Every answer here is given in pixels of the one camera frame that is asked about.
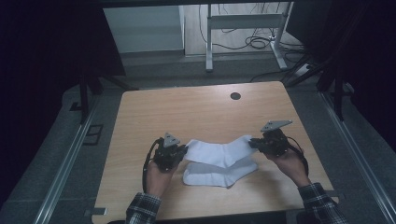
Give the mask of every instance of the gray carpet floor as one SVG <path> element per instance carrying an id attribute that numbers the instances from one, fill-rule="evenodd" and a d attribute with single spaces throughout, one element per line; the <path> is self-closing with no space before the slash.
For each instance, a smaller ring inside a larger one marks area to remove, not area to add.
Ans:
<path id="1" fill-rule="evenodd" d="M 215 57 L 213 73 L 205 72 L 203 57 L 186 58 L 178 54 L 122 55 L 122 59 L 127 76 L 119 79 L 141 90 L 247 83 L 259 74 L 278 71 L 271 54 L 218 55 Z M 253 81 L 280 80 L 283 76 L 282 73 L 273 73 L 255 77 Z M 345 195 L 339 203 L 341 211 L 350 223 L 388 223 L 316 91 L 318 76 L 287 88 L 287 91 L 334 188 Z M 101 95 L 95 96 L 99 102 L 92 118 L 92 125 L 104 127 L 101 138 L 97 146 L 82 146 L 80 149 L 49 223 L 92 223 L 90 211 L 94 207 L 124 92 L 104 79 L 101 79 L 101 83 L 105 90 Z M 3 205 L 0 223 L 24 224 L 35 220 L 65 152 L 78 131 L 80 112 L 70 111 L 72 104 L 78 101 L 78 86 L 64 93 L 63 108 L 29 169 Z M 362 154 L 394 201 L 396 176 L 392 171 L 396 168 L 395 153 L 360 115 L 348 97 L 343 101 L 343 113 L 345 124 Z M 242 223 L 252 222 L 247 217 Z"/>

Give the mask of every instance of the plaid shirt sleeve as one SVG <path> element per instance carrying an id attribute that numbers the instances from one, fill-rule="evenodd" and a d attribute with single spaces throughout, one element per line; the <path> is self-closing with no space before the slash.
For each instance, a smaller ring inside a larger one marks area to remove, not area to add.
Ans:
<path id="1" fill-rule="evenodd" d="M 146 193 L 137 193 L 126 211 L 125 224 L 154 223 L 161 199 Z"/>
<path id="2" fill-rule="evenodd" d="M 347 224 L 347 219 L 319 183 L 298 188 L 306 214 L 321 224 Z"/>

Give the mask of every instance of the person's right hand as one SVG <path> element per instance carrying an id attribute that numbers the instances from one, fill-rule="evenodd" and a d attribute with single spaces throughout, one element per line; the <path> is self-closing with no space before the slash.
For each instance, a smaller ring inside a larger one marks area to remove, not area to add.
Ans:
<path id="1" fill-rule="evenodd" d="M 305 173 L 303 163 L 293 150 L 288 149 L 285 154 L 279 157 L 269 154 L 264 155 L 268 160 L 273 161 L 279 170 L 288 176 L 298 188 L 311 184 L 311 180 Z"/>

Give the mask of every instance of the person's arm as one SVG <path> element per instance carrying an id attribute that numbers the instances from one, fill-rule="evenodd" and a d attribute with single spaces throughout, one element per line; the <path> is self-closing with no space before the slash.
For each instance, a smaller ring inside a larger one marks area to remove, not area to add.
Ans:
<path id="1" fill-rule="evenodd" d="M 161 172 L 152 161 L 148 165 L 147 193 L 137 193 L 126 211 L 125 224 L 154 223 L 161 197 L 165 193 L 177 167 Z"/>
<path id="2" fill-rule="evenodd" d="M 347 219 L 340 212 L 337 204 L 330 198 L 319 183 L 311 183 L 305 173 L 303 163 L 298 155 L 288 150 L 280 157 L 265 154 L 279 170 L 288 176 L 298 187 L 304 201 L 308 223 L 346 224 Z"/>

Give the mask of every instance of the person's left hand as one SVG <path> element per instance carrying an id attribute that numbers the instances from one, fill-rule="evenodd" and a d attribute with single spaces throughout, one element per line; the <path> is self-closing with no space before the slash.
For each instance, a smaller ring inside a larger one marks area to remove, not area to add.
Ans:
<path id="1" fill-rule="evenodd" d="M 172 170 L 161 172 L 157 163 L 151 161 L 148 165 L 147 193 L 161 198 L 168 188 L 176 169 L 177 167 L 174 167 Z"/>

